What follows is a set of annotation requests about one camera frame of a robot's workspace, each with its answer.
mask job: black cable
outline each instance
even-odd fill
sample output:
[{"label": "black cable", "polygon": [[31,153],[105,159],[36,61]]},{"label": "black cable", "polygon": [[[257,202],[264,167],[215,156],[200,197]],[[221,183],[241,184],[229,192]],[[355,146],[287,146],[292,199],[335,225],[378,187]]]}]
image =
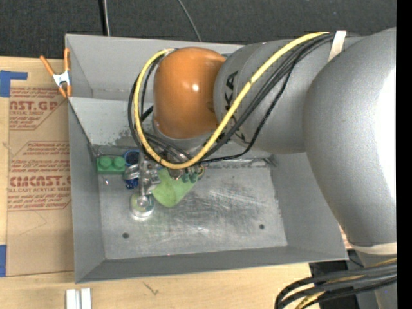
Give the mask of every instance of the black cable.
[{"label": "black cable", "polygon": [[286,286],[276,297],[275,303],[280,303],[281,300],[291,291],[295,290],[296,288],[310,285],[310,284],[317,284],[322,282],[327,282],[331,279],[340,279],[346,277],[353,277],[359,275],[369,275],[369,276],[376,276],[382,274],[390,274],[393,271],[396,271],[397,264],[396,263],[386,263],[384,265],[379,265],[376,267],[368,267],[368,268],[360,268],[354,270],[345,270],[345,271],[338,271],[338,272],[330,272],[321,276],[317,277],[307,277],[301,279],[300,281],[296,281],[288,286]]},{"label": "black cable", "polygon": [[97,3],[98,3],[98,13],[100,15],[100,23],[102,24],[103,35],[109,36],[110,30],[108,31],[109,25],[106,23],[107,15],[106,15],[106,9],[104,5],[104,0],[97,0]]},{"label": "black cable", "polygon": [[[269,79],[265,82],[265,84],[262,86],[260,89],[259,93],[254,97],[252,102],[249,104],[249,106],[244,110],[243,114],[239,117],[238,121],[231,127],[231,129],[225,133],[225,136],[220,139],[220,141],[212,148],[210,149],[205,156],[203,157],[204,161],[205,158],[208,156],[212,155],[215,153],[219,148],[221,148],[224,144],[227,143],[227,141],[233,136],[233,134],[241,127],[241,125],[246,121],[246,119],[250,116],[251,113],[259,106],[261,101],[267,96],[270,90],[273,89],[273,87],[288,73],[292,71],[292,68],[303,58],[305,58],[309,53],[317,49],[318,47],[322,46],[326,42],[330,41],[333,39],[333,35],[323,35],[320,36],[320,38],[317,38],[317,40],[310,41],[307,45],[299,47],[297,50],[293,51],[292,54],[290,54],[278,67],[273,74],[269,77]],[[215,161],[220,161],[220,160],[226,160],[226,159],[233,159],[232,157],[226,158],[226,157],[221,157],[225,159],[219,159]]]},{"label": "black cable", "polygon": [[[235,123],[235,125],[230,129],[228,133],[225,134],[225,136],[211,149],[209,150],[203,159],[200,161],[201,164],[205,163],[211,163],[211,162],[219,162],[222,160],[229,160],[229,159],[235,159],[239,158],[240,156],[243,156],[244,154],[248,153],[251,149],[252,146],[254,145],[255,141],[257,140],[260,131],[262,130],[263,126],[265,125],[265,122],[267,121],[269,115],[271,114],[273,108],[281,98],[281,95],[286,89],[286,86],[288,84],[289,78],[292,74],[294,66],[301,61],[304,57],[306,57],[310,52],[314,51],[316,48],[318,48],[320,45],[324,44],[325,42],[329,41],[333,36],[328,35],[327,38],[323,38],[319,42],[315,42],[314,44],[311,44],[309,47],[301,47],[300,50],[295,51],[291,56],[286,58],[284,61],[285,65],[282,65],[279,67],[272,75],[271,77],[265,82],[261,89],[261,94],[258,94],[254,100],[250,103],[249,107],[245,110],[245,112],[242,114],[242,116],[239,118],[239,120]],[[260,104],[260,102],[266,97],[267,93],[275,86],[277,82],[281,78],[285,76],[286,71],[288,71],[288,74],[286,76],[286,79],[282,85],[282,88],[279,90],[277,93],[275,99],[272,101],[271,105],[267,109],[265,116],[262,118],[261,122],[259,123],[252,140],[250,141],[249,145],[247,148],[240,154],[235,154],[232,156],[224,156],[224,157],[218,157],[218,158],[213,158],[213,159],[204,159],[213,153],[215,153],[223,144],[229,140],[229,138],[239,129],[239,127],[246,121],[246,119],[249,117],[251,112],[253,112],[257,106]]]},{"label": "black cable", "polygon": [[[145,78],[144,81],[144,85],[142,88],[142,96],[141,96],[141,105],[140,105],[140,111],[143,111],[143,105],[144,105],[144,97],[145,97],[145,93],[146,93],[146,89],[147,89],[147,84],[149,82],[149,77],[151,75],[151,73],[153,72],[153,70],[155,69],[156,65],[158,64],[158,62],[160,61],[160,58],[155,60],[153,62],[153,64],[151,65],[147,76]],[[136,131],[135,131],[135,125],[133,125],[133,119],[132,119],[132,106],[133,106],[133,97],[135,95],[135,89],[136,89],[136,82],[137,79],[135,80],[135,83],[133,84],[133,87],[130,91],[130,96],[129,96],[129,101],[127,104],[127,120],[129,122],[129,128],[130,128],[130,132],[131,132],[131,136],[133,138],[133,140],[135,141],[136,145],[138,146],[139,150],[143,150],[144,148],[142,146],[142,144],[140,143],[137,135],[136,135]],[[147,109],[144,113],[142,113],[140,115],[140,119],[143,122],[151,113],[153,112],[153,106],[151,106],[149,109]],[[146,137],[149,141],[151,141],[152,143],[156,144],[158,147],[162,148],[165,152],[169,153],[170,155],[172,155],[173,157],[175,157],[176,159],[178,159],[179,161],[183,161],[183,158],[176,154],[176,152],[180,153],[181,155],[184,155],[184,157],[186,157],[187,159],[190,159],[190,156],[185,153],[183,150],[181,150],[178,147],[175,147],[172,144],[166,144],[162,139],[152,135],[152,134],[146,134]]]},{"label": "black cable", "polygon": [[334,283],[324,283],[322,285],[317,285],[315,287],[307,288],[305,290],[302,290],[300,292],[296,292],[292,294],[291,296],[283,299],[277,305],[275,306],[276,309],[283,309],[284,307],[288,306],[290,303],[302,298],[306,297],[309,295],[313,295],[319,292],[338,292],[339,290],[342,291],[343,288],[350,288],[350,287],[361,287],[364,286],[365,284],[370,285],[370,284],[376,284],[383,282],[385,280],[388,280],[390,278],[396,277],[396,271],[393,272],[392,274],[388,275],[383,275],[383,276],[373,276],[373,277],[360,277],[355,280],[344,280],[344,281],[336,281]]},{"label": "black cable", "polygon": [[142,115],[142,122],[153,112],[153,106],[151,106],[149,109],[147,109],[146,111],[144,111],[143,115]]},{"label": "black cable", "polygon": [[243,156],[246,153],[248,153],[250,151],[250,149],[252,148],[252,146],[255,144],[255,141],[258,139],[260,131],[262,130],[263,126],[265,125],[265,122],[266,122],[267,118],[269,117],[269,115],[272,112],[273,108],[275,107],[277,101],[279,100],[282,93],[284,92],[284,90],[286,88],[286,84],[288,83],[288,80],[289,80],[289,77],[290,77],[291,73],[292,73],[292,70],[290,70],[290,72],[288,74],[288,77],[286,78],[284,84],[282,85],[281,90],[276,95],[276,98],[272,101],[271,105],[269,106],[269,108],[267,109],[267,111],[265,113],[265,116],[262,118],[261,122],[259,123],[258,127],[256,128],[256,131],[255,131],[249,145],[247,146],[247,148],[242,153],[234,154],[232,156],[224,156],[224,157],[218,157],[218,158],[213,158],[213,159],[205,159],[205,160],[202,160],[200,163],[205,164],[205,163],[211,163],[211,162],[220,162],[222,160],[236,159],[236,158],[239,158],[240,156]]},{"label": "black cable", "polygon": [[361,287],[361,288],[356,288],[354,290],[350,290],[350,291],[342,291],[342,292],[331,292],[329,294],[323,294],[321,296],[319,296],[317,299],[314,299],[313,301],[310,301],[308,303],[306,303],[302,309],[306,309],[309,306],[312,306],[315,303],[323,303],[323,302],[327,302],[327,301],[331,301],[334,299],[341,299],[343,297],[348,297],[351,295],[355,295],[355,294],[361,294],[364,292],[369,292],[372,290],[376,290],[378,288],[382,288],[383,286],[389,286],[393,283],[397,282],[397,277],[393,277],[393,278],[389,278],[383,282],[380,283],[376,283],[376,284],[372,284],[372,285],[368,285],[365,287]]},{"label": "black cable", "polygon": [[183,11],[185,12],[186,17],[187,17],[187,19],[189,20],[189,22],[190,22],[190,24],[191,24],[191,26],[192,26],[192,29],[194,30],[194,32],[195,32],[198,40],[201,42],[201,37],[200,37],[199,31],[198,31],[198,29],[196,28],[196,26],[194,25],[194,22],[193,22],[193,20],[192,20],[192,17],[189,15],[189,12],[187,11],[185,5],[183,4],[182,0],[177,0],[177,1],[179,2],[179,5],[181,6],[181,8],[183,9]]}]

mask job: wire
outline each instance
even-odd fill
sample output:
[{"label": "wire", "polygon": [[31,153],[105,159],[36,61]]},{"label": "wire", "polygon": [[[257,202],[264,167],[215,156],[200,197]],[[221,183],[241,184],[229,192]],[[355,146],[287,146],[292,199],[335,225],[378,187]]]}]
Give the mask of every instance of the wire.
[{"label": "wire", "polygon": [[[156,61],[153,63],[153,65],[152,65],[152,67],[150,68],[150,70],[148,71],[148,73],[147,73],[147,77],[146,77],[146,79],[145,79],[145,82],[144,82],[144,85],[143,85],[143,88],[142,88],[142,102],[141,102],[141,105],[140,105],[140,106],[141,106],[141,110],[143,110],[144,96],[145,96],[144,94],[145,94],[145,91],[146,91],[146,87],[147,87],[147,83],[148,83],[150,74],[153,72],[153,70],[155,69],[155,66],[158,64],[159,61],[160,61],[160,60],[156,60]],[[136,81],[135,81],[135,83],[133,84],[133,87],[132,87],[132,89],[131,89],[130,96],[129,96],[129,102],[128,102],[128,105],[127,105],[127,119],[128,119],[128,122],[129,122],[129,128],[130,128],[130,132],[131,132],[132,138],[133,138],[133,140],[135,141],[135,143],[136,143],[136,145],[138,146],[138,148],[139,148],[139,149],[142,149],[142,145],[140,144],[140,142],[139,142],[139,140],[138,140],[138,138],[137,138],[137,136],[136,136],[135,126],[133,125],[133,121],[132,121],[133,95],[134,95],[135,88],[136,88],[136,86],[135,86],[135,85],[136,85]],[[153,112],[153,106],[151,106],[150,108],[148,108],[148,109],[142,114],[142,116],[141,116],[142,122],[143,122],[152,112]],[[162,148],[164,151],[166,151],[167,153],[169,153],[170,155],[172,155],[173,157],[175,157],[177,160],[183,161],[183,158],[182,158],[181,156],[179,156],[178,154],[176,154],[174,151],[176,151],[177,153],[180,153],[181,155],[183,155],[184,157],[186,157],[186,159],[190,159],[190,156],[189,156],[185,151],[181,150],[181,149],[178,148],[178,147],[175,147],[175,146],[172,145],[172,144],[166,144],[166,143],[164,143],[164,141],[162,141],[161,138],[158,138],[158,137],[156,137],[156,136],[154,136],[154,135],[152,135],[152,134],[150,134],[150,135],[148,134],[147,137],[148,137],[148,139],[149,139],[152,143],[154,143],[154,144],[156,144],[158,147]]]},{"label": "wire", "polygon": [[359,276],[359,275],[369,275],[375,276],[379,274],[389,274],[395,271],[397,268],[397,264],[394,262],[386,263],[384,265],[375,266],[375,267],[368,267],[368,268],[360,268],[354,270],[345,270],[345,271],[337,271],[337,272],[330,272],[321,276],[317,277],[307,277],[296,281],[288,286],[286,286],[276,298],[276,302],[280,302],[282,298],[285,297],[286,294],[290,293],[291,291],[295,290],[296,288],[300,288],[310,284],[322,283],[326,281],[330,281],[332,279],[339,279],[351,276]]},{"label": "wire", "polygon": [[187,9],[186,9],[185,5],[183,4],[182,0],[177,0],[177,1],[179,2],[179,5],[181,6],[181,8],[183,9],[183,11],[185,12],[186,17],[187,17],[187,19],[189,20],[190,24],[192,25],[192,28],[193,28],[193,30],[194,30],[194,32],[195,32],[198,40],[199,40],[200,42],[202,42],[201,37],[200,37],[200,34],[199,34],[199,32],[198,32],[198,29],[197,29],[196,26],[194,25],[193,20],[192,20],[192,17],[189,15],[189,12],[187,11]]},{"label": "wire", "polygon": [[[239,117],[237,122],[233,125],[233,127],[225,133],[225,135],[219,140],[219,142],[211,149],[208,151],[207,154],[205,154],[204,158],[207,158],[208,156],[212,155],[215,153],[219,148],[221,148],[224,144],[227,143],[227,141],[230,140],[230,138],[233,136],[233,134],[243,125],[243,123],[246,121],[246,119],[250,116],[250,114],[253,113],[253,111],[259,106],[260,102],[266,97],[268,92],[272,90],[272,88],[285,76],[285,74],[289,71],[289,74],[287,76],[287,79],[283,83],[283,87],[280,89],[279,93],[282,94],[282,92],[285,90],[288,78],[290,77],[290,74],[292,72],[293,67],[301,61],[303,58],[305,58],[309,53],[323,45],[324,43],[330,41],[333,39],[333,35],[325,35],[324,37],[319,38],[318,41],[310,42],[308,46],[301,47],[299,50],[296,50],[291,54],[284,62],[283,66],[277,68],[275,72],[269,77],[269,79],[265,82],[265,84],[262,86],[261,90],[259,93],[254,97],[252,102],[249,104],[249,106],[244,110],[243,114]],[[280,96],[279,93],[276,98],[276,102],[279,100]],[[248,147],[247,150],[245,150],[241,154],[237,154],[235,156],[229,156],[229,157],[220,157],[220,158],[215,158],[213,160],[207,160],[206,162],[215,162],[215,161],[220,161],[220,160],[226,160],[226,159],[234,159],[238,158],[241,155],[244,155],[246,152],[250,150],[250,147]]]},{"label": "wire", "polygon": [[302,49],[295,51],[294,54],[289,56],[287,60],[285,61],[285,66],[281,66],[279,69],[277,69],[272,76],[266,81],[266,83],[263,85],[261,89],[261,95],[258,94],[256,95],[255,99],[250,103],[249,107],[244,111],[244,113],[241,115],[241,117],[238,119],[238,121],[235,123],[235,125],[225,134],[223,138],[219,140],[219,142],[205,154],[205,157],[208,157],[215,153],[221,146],[227,143],[227,141],[232,137],[232,135],[241,127],[241,125],[246,121],[246,119],[250,116],[250,114],[257,108],[259,103],[266,97],[267,93],[269,90],[271,90],[279,80],[285,76],[285,73],[288,71],[288,75],[286,76],[285,81],[283,82],[282,88],[279,90],[277,93],[275,99],[272,101],[271,105],[267,109],[264,117],[262,118],[261,122],[259,123],[252,140],[248,144],[247,148],[240,154],[235,154],[232,156],[224,156],[224,157],[218,157],[218,158],[213,158],[213,159],[208,159],[200,162],[201,164],[205,163],[211,163],[211,162],[219,162],[222,160],[229,160],[229,159],[236,159],[239,158],[240,156],[243,156],[244,154],[248,153],[251,149],[252,146],[255,144],[263,126],[265,125],[265,122],[267,121],[269,115],[271,114],[273,108],[281,98],[281,95],[286,89],[286,86],[288,84],[289,78],[292,74],[294,66],[301,61],[304,57],[306,57],[310,52],[318,48],[320,45],[324,44],[326,41],[329,41],[332,39],[333,36],[327,36],[326,38],[320,40],[319,42],[315,42],[314,44],[311,44],[308,48],[303,47]]},{"label": "wire", "polygon": [[263,126],[265,125],[265,122],[267,120],[267,118],[269,117],[270,113],[272,112],[273,108],[275,107],[277,101],[279,100],[280,96],[282,95],[282,93],[284,92],[286,85],[288,83],[289,77],[292,74],[292,70],[290,70],[285,82],[283,83],[283,86],[281,88],[281,90],[279,91],[279,93],[276,95],[276,98],[272,101],[272,103],[270,104],[269,108],[267,109],[265,116],[262,118],[261,122],[259,123],[258,127],[256,128],[256,131],[252,137],[252,140],[250,141],[249,145],[247,146],[247,148],[240,154],[235,154],[232,156],[224,156],[224,157],[218,157],[218,158],[213,158],[213,159],[206,159],[206,160],[202,160],[201,164],[205,164],[205,163],[211,163],[211,162],[220,162],[223,160],[229,160],[229,159],[236,159],[239,158],[240,156],[245,155],[246,153],[248,153],[250,151],[250,149],[252,148],[252,146],[255,144],[255,141],[258,139],[258,136],[260,134],[260,131],[262,130]]},{"label": "wire", "polygon": [[103,0],[102,3],[103,7],[100,9],[101,12],[103,12],[102,18],[104,20],[104,34],[107,35],[108,37],[111,36],[110,33],[110,26],[109,26],[109,15],[108,15],[108,0]]},{"label": "wire", "polygon": [[[365,283],[370,284],[387,280],[396,276],[396,274],[397,259],[392,258],[368,268],[338,271],[317,277],[308,277],[300,281],[296,281],[280,291],[280,293],[276,297],[275,309],[283,308],[289,303],[303,296],[307,296],[307,301],[310,302],[313,299],[320,297],[321,293],[323,294],[324,292],[334,292],[334,294],[336,294],[336,288],[342,289],[345,287],[347,288],[348,286],[360,287]],[[292,295],[286,297],[287,294],[293,292],[296,288],[301,288],[311,284],[314,284],[315,287],[307,288],[303,291],[293,293]]]},{"label": "wire", "polygon": [[285,53],[287,53],[288,51],[290,51],[291,49],[293,49],[297,45],[299,45],[303,42],[309,41],[309,40],[311,40],[313,38],[316,38],[316,37],[318,37],[322,34],[325,34],[325,33],[327,33],[327,32],[317,32],[317,33],[311,33],[311,34],[308,34],[308,35],[304,35],[304,36],[302,36],[302,37],[300,37],[296,40],[291,41],[290,43],[283,46],[280,50],[275,52],[275,54],[273,54],[271,56],[271,58],[269,58],[265,63],[263,63],[263,65],[257,70],[257,72],[255,72],[255,74],[253,74],[252,78],[245,84],[243,89],[240,91],[239,95],[235,98],[235,100],[233,102],[233,105],[229,108],[226,115],[223,117],[222,121],[220,122],[220,124],[217,127],[217,129],[215,130],[215,132],[208,139],[207,143],[201,148],[201,150],[196,154],[195,157],[193,157],[190,160],[188,160],[184,163],[181,163],[181,164],[174,164],[174,163],[168,162],[168,161],[164,160],[162,157],[160,157],[153,150],[153,148],[149,145],[149,143],[147,142],[146,137],[144,135],[144,132],[142,131],[142,125],[140,123],[140,115],[139,115],[139,108],[138,108],[138,96],[139,96],[138,94],[139,94],[139,91],[140,91],[140,87],[141,87],[143,77],[144,77],[147,69],[150,67],[150,65],[152,65],[152,63],[158,57],[167,55],[168,53],[170,53],[173,50],[172,49],[166,49],[166,50],[162,50],[162,51],[154,54],[146,62],[145,66],[142,69],[142,72],[139,74],[137,82],[136,82],[136,88],[135,88],[135,94],[134,94],[136,130],[137,130],[139,139],[140,139],[142,145],[145,147],[147,153],[149,155],[151,155],[152,158],[154,160],[156,160],[159,164],[161,164],[165,167],[168,167],[170,169],[183,169],[183,168],[186,168],[186,167],[190,167],[190,166],[194,165],[195,163],[199,162],[200,159],[203,158],[205,153],[213,146],[214,142],[220,136],[220,133],[223,131],[223,129],[226,127],[226,125],[229,123],[230,118],[232,118],[233,114],[237,110],[237,108],[240,105],[240,103],[242,102],[242,100],[245,98],[246,94],[251,89],[252,85],[256,81],[258,81],[258,79],[262,76],[262,74],[264,74],[264,72],[266,72],[266,70],[269,69],[269,67],[271,65],[273,65],[273,63],[275,63],[275,61],[277,61],[280,57],[282,57]]},{"label": "wire", "polygon": [[302,297],[310,298],[310,300],[313,300],[314,295],[316,295],[316,298],[318,298],[319,296],[323,295],[326,292],[332,293],[335,291],[342,290],[343,288],[360,287],[364,285],[370,285],[372,283],[379,283],[389,278],[393,278],[395,276],[396,276],[396,271],[392,272],[391,274],[385,274],[383,276],[372,276],[372,277],[353,276],[353,277],[331,280],[320,286],[316,285],[315,287],[307,288],[305,290],[302,290],[300,292],[296,292],[290,295],[289,297],[283,299],[280,303],[278,303],[276,308],[283,309],[288,304]]},{"label": "wire", "polygon": [[315,303],[323,303],[323,302],[331,301],[331,300],[334,300],[334,299],[340,299],[340,298],[343,298],[343,297],[348,297],[348,296],[351,296],[351,295],[361,294],[361,293],[368,292],[368,291],[371,291],[371,290],[376,290],[378,288],[382,288],[383,286],[389,286],[393,283],[396,283],[397,278],[398,277],[388,278],[385,281],[382,281],[382,282],[379,282],[379,283],[374,283],[374,284],[364,286],[364,287],[360,287],[360,288],[356,288],[354,290],[341,291],[341,292],[331,292],[329,294],[325,293],[325,294],[319,295],[315,299],[311,299],[311,301],[309,301],[306,304],[304,304],[303,306],[299,307],[299,309],[306,309],[306,308],[308,308],[309,306],[312,306]]}]

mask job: brown cardboard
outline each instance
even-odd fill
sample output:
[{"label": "brown cardboard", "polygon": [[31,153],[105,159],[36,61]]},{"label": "brown cardboard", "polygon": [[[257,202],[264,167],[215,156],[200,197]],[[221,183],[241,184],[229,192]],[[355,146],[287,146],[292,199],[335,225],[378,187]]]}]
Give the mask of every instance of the brown cardboard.
[{"label": "brown cardboard", "polygon": [[30,85],[51,79],[40,60],[27,68],[28,86],[10,90],[7,276],[73,270],[67,100],[51,81]]}]

